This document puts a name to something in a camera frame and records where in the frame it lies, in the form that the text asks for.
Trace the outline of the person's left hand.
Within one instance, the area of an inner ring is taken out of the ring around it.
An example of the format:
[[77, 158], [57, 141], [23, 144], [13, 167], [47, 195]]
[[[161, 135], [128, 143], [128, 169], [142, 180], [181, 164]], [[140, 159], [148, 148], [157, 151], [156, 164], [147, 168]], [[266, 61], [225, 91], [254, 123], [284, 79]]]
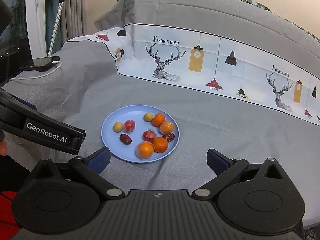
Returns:
[[4, 132], [0, 129], [0, 155], [1, 156], [6, 156], [8, 151], [7, 143], [4, 140], [4, 137], [5, 137]]

